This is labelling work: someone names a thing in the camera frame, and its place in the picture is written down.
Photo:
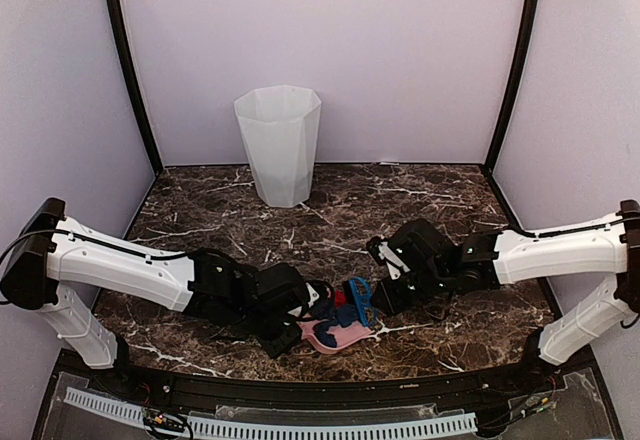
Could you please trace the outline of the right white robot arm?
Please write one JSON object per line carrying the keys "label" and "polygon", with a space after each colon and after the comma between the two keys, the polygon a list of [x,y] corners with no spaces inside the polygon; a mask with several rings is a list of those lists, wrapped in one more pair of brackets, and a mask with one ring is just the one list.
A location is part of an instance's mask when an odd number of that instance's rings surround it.
{"label": "right white robot arm", "polygon": [[469,235],[455,244],[425,219],[402,225],[391,237],[367,242],[374,261],[389,274],[372,305],[388,316],[445,294],[499,289],[520,281],[601,273],[600,285],[569,313],[531,335],[532,353],[510,373],[521,394],[534,392],[559,366],[615,325],[629,326],[639,313],[639,204],[556,229],[511,227]]}

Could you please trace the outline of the pink plastic dustpan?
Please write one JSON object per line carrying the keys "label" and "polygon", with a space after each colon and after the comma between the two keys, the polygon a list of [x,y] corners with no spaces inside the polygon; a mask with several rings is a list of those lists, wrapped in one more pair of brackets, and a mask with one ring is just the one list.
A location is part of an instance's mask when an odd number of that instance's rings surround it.
{"label": "pink plastic dustpan", "polygon": [[341,352],[347,347],[363,340],[373,334],[373,331],[363,326],[359,321],[353,322],[347,327],[340,325],[331,326],[328,329],[328,334],[332,335],[336,341],[336,346],[328,346],[322,343],[314,332],[314,326],[318,324],[318,321],[312,321],[307,323],[299,322],[298,326],[301,328],[301,339],[306,340],[316,351],[321,354],[333,355]]}

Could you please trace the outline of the long dark blue scrap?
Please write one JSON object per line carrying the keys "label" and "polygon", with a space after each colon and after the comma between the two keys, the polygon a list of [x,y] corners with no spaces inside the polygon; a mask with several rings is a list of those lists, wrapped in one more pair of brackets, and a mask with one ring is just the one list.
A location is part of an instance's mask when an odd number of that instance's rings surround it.
{"label": "long dark blue scrap", "polygon": [[332,330],[338,326],[339,324],[335,320],[325,320],[313,327],[314,336],[321,346],[329,349],[337,348],[337,340]]}

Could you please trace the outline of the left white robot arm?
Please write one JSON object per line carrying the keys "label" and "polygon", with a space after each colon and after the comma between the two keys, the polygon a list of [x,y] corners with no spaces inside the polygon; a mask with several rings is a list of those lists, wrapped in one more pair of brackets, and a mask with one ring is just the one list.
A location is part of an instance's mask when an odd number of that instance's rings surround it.
{"label": "left white robot arm", "polygon": [[301,338],[300,322],[319,301],[317,287],[278,263],[264,270],[212,248],[163,252],[97,232],[47,199],[1,255],[6,303],[34,311],[120,396],[141,387],[128,347],[78,297],[86,284],[150,301],[168,310],[235,327],[275,358]]}

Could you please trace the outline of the blue hand brush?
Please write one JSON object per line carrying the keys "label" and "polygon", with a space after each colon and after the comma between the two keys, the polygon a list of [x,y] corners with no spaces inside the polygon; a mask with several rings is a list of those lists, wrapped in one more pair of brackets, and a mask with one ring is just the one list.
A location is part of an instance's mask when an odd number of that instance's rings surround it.
{"label": "blue hand brush", "polygon": [[343,283],[346,301],[353,305],[359,315],[360,323],[373,327],[377,321],[377,311],[371,304],[373,295],[369,282],[362,277],[352,277]]}

